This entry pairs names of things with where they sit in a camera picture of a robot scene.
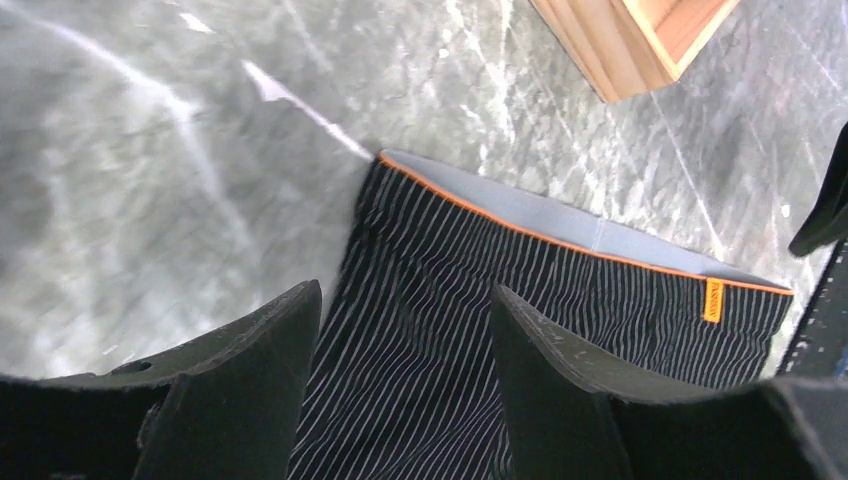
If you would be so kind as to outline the wooden compartment tray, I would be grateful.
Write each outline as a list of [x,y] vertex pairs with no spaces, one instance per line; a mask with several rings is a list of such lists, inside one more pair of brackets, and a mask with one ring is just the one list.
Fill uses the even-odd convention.
[[605,103],[680,80],[738,0],[533,0]]

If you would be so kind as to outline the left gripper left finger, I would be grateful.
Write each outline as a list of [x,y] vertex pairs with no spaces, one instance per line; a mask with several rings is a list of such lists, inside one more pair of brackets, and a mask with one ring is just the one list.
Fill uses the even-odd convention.
[[305,281],[108,373],[1,379],[5,479],[282,479],[321,317]]

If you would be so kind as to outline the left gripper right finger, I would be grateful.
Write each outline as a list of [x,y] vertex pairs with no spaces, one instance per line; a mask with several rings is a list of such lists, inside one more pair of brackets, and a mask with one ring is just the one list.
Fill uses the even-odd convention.
[[847,475],[843,379],[688,384],[595,346],[503,286],[490,327],[519,479]]

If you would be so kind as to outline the black striped underwear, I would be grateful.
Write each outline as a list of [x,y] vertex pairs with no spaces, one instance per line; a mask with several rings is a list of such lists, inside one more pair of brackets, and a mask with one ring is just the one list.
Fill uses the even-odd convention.
[[383,151],[357,198],[292,479],[633,478],[619,403],[754,382],[790,290],[596,253]]

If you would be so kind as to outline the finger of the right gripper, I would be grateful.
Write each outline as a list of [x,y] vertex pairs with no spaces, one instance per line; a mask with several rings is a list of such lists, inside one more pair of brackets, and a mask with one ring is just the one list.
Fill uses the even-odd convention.
[[795,257],[804,257],[847,239],[847,125],[840,131],[816,203],[789,244]]

